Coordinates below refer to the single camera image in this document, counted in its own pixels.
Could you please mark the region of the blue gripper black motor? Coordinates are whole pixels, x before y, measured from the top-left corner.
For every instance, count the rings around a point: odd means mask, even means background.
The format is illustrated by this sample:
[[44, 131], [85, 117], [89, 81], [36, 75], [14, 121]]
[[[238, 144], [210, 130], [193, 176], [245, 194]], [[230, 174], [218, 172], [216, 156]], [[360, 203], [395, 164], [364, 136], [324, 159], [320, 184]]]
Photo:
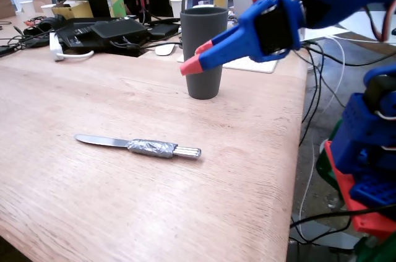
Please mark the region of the blue gripper black motor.
[[199, 74], [247, 56], [258, 63], [282, 59], [301, 48], [302, 23], [299, 0], [257, 0], [241, 15], [240, 25], [196, 48], [179, 67], [181, 74]]

